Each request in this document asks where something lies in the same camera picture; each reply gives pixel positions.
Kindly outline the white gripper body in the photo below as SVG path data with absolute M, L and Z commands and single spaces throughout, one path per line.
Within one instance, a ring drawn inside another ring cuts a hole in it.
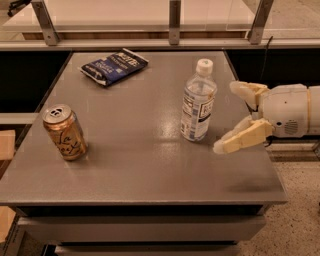
M 302 84 L 281 85 L 260 96 L 259 115 L 278 138 L 301 138 L 309 131 L 309 92 Z

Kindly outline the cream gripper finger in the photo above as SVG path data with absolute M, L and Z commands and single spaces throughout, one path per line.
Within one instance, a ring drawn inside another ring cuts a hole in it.
M 269 91 L 264 84 L 243 81 L 232 81 L 229 87 L 231 92 L 244 100 L 252 110 L 259 106 L 260 96 Z
M 216 154 L 229 154 L 262 143 L 273 134 L 272 124 L 264 118 L 243 118 L 233 130 L 227 132 L 213 145 Z

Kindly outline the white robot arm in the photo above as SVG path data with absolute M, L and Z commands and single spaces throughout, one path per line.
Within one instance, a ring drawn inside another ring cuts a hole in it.
M 265 142 L 270 136 L 301 138 L 320 134 L 320 86 L 279 85 L 232 81 L 230 90 L 253 113 L 214 143 L 216 154 L 228 154 Z

